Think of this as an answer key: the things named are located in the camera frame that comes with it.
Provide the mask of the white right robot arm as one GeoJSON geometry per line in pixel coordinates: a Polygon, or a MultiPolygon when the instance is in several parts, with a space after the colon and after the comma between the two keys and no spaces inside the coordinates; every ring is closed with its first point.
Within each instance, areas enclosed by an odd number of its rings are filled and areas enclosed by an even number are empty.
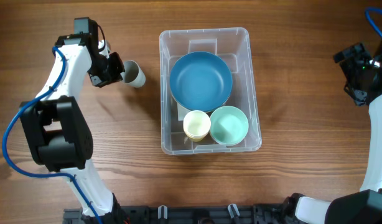
{"type": "Polygon", "coordinates": [[[362,43],[333,56],[346,78],[344,91],[367,106],[371,137],[368,167],[359,192],[331,202],[293,194],[281,205],[282,222],[382,223],[382,36],[371,55],[362,43]]]}

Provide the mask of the grey plastic cup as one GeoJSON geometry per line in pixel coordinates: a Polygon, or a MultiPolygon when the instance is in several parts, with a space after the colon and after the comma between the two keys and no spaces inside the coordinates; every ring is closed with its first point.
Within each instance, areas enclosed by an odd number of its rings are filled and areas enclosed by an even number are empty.
{"type": "Polygon", "coordinates": [[[146,82],[146,76],[139,65],[133,60],[127,60],[123,63],[124,72],[121,73],[123,82],[134,88],[142,87],[146,82]]]}

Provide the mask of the cream plastic cup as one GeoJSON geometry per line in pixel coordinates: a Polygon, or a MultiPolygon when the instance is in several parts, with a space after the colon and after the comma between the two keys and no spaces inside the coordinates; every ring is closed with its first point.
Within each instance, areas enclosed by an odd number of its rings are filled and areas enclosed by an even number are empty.
{"type": "Polygon", "coordinates": [[[183,129],[187,136],[206,136],[210,127],[210,117],[203,111],[190,111],[183,120],[183,129]]]}

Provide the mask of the yellow plastic cup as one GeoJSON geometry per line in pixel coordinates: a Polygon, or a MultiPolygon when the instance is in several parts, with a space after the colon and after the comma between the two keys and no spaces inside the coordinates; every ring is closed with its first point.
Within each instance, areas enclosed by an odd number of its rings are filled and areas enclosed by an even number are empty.
{"type": "Polygon", "coordinates": [[[188,136],[188,138],[193,142],[201,141],[205,136],[188,136]]]}

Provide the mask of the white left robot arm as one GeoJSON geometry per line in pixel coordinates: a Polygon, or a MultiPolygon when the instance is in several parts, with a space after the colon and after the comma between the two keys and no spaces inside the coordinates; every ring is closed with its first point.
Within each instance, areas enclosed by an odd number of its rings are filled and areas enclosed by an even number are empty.
{"type": "Polygon", "coordinates": [[[47,168],[46,178],[67,181],[85,223],[126,223],[93,164],[93,137],[77,103],[85,77],[98,88],[123,79],[122,60],[99,39],[103,35],[96,21],[76,18],[74,33],[60,36],[52,49],[55,63],[45,86],[21,104],[19,118],[34,162],[47,168]]]}

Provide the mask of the mint green bowl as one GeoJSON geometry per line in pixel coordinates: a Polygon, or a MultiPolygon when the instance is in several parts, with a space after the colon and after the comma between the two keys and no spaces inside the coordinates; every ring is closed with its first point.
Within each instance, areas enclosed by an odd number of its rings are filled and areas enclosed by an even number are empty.
{"type": "Polygon", "coordinates": [[[247,135],[249,121],[237,107],[222,106],[210,115],[210,135],[218,144],[234,146],[247,135]]]}

